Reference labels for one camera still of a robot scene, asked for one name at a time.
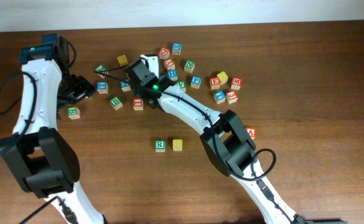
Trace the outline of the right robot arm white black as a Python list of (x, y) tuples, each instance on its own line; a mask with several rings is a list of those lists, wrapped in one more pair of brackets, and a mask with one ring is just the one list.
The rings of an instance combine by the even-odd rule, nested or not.
[(200, 135), (210, 162), (223, 175), (232, 177), (247, 191), (266, 223), (306, 223), (271, 185), (262, 170), (260, 152), (238, 115), (212, 110), (181, 90), (176, 82), (159, 71), (159, 58), (141, 55), (125, 68), (130, 85), (152, 108), (172, 114)]

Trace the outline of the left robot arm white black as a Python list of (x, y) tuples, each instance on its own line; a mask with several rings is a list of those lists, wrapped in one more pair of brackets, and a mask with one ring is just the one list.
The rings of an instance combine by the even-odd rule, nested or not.
[(0, 155), (21, 189), (53, 205), (67, 223), (106, 223), (83, 191), (75, 151), (57, 129), (58, 111), (91, 97), (95, 87), (71, 74), (73, 45), (58, 34), (22, 49), (23, 91), (17, 123)]

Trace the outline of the green R block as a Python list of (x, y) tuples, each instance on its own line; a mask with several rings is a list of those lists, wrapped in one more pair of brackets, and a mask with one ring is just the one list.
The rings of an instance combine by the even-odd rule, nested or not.
[(155, 141), (155, 151), (156, 152), (165, 152), (166, 151), (166, 142), (164, 140), (156, 140)]

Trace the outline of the yellow S block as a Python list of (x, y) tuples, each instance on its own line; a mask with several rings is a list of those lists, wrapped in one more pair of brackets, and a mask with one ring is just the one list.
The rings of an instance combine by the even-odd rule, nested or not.
[(173, 149), (173, 151), (182, 151), (183, 150), (183, 140), (173, 139), (172, 140), (172, 149)]

